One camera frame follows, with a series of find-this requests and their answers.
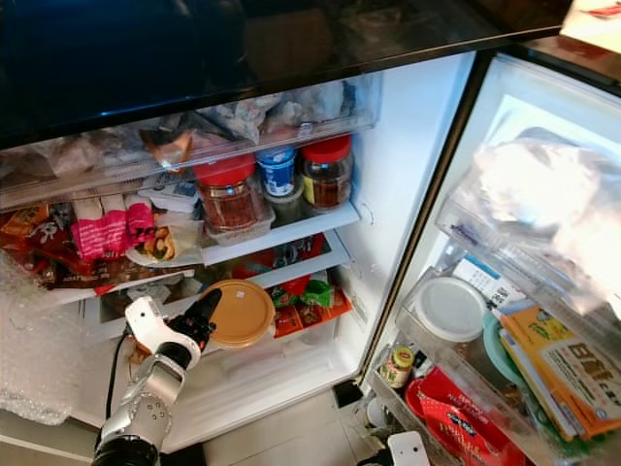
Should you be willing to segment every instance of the pink package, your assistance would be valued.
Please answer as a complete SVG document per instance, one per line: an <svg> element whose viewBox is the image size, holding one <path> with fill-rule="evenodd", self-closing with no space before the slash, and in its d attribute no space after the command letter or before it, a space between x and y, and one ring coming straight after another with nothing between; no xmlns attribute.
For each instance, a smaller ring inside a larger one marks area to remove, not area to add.
<svg viewBox="0 0 621 466"><path fill-rule="evenodd" d="M141 245L155 236L151 201L138 194L125 196L127 209L127 241L129 247Z"/></svg>
<svg viewBox="0 0 621 466"><path fill-rule="evenodd" d="M73 203L76 223L71 225L74 243L83 260L90 261L104 256L103 209L99 199L83 199Z"/></svg>
<svg viewBox="0 0 621 466"><path fill-rule="evenodd" d="M104 250L106 258L115 258L123 255L127 249L127 213L123 196L114 194L101 198L104 208L104 217L101 229L104 234Z"/></svg>

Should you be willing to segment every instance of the spice jar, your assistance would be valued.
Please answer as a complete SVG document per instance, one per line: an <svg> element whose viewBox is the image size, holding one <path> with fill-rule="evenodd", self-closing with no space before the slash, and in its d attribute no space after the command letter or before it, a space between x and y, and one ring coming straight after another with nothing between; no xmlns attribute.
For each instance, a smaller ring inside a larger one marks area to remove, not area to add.
<svg viewBox="0 0 621 466"><path fill-rule="evenodd" d="M403 387L409 379L414 353L408 347L398 347L379 368L379 374L392 388Z"/></svg>
<svg viewBox="0 0 621 466"><path fill-rule="evenodd" d="M351 136L322 141L301 150L304 198L317 212L339 207L351 192Z"/></svg>
<svg viewBox="0 0 621 466"><path fill-rule="evenodd" d="M249 228L266 216L261 184L252 154L193 167L205 209L205 222L213 232Z"/></svg>

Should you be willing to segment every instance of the red lid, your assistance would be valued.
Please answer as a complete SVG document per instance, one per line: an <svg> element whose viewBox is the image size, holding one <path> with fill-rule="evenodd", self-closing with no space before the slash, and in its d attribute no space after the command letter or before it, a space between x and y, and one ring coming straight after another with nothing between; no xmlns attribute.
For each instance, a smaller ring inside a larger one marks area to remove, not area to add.
<svg viewBox="0 0 621 466"><path fill-rule="evenodd" d="M254 173L254 154L225 158L192 167L200 184L227 186L242 182Z"/></svg>
<svg viewBox="0 0 621 466"><path fill-rule="evenodd" d="M329 139L302 148L302 156L315 163L337 162L346 158L351 149L351 136L345 134L339 138Z"/></svg>

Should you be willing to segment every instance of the white lid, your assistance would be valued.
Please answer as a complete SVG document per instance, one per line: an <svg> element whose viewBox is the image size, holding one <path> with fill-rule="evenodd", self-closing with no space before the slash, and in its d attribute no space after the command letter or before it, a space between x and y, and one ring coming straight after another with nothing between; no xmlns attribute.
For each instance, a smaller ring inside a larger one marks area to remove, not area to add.
<svg viewBox="0 0 621 466"><path fill-rule="evenodd" d="M424 283L414 296L421 322L449 342L469 342L483 330L485 301L469 284L452 277Z"/></svg>

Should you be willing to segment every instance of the small bottle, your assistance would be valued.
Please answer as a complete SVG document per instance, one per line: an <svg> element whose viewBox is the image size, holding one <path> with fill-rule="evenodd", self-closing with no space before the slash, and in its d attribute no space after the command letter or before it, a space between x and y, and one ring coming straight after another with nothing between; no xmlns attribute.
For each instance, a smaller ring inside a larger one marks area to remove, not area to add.
<svg viewBox="0 0 621 466"><path fill-rule="evenodd" d="M402 388L409 379L414 353L408 347L398 347L379 368L379 374L392 388Z"/></svg>

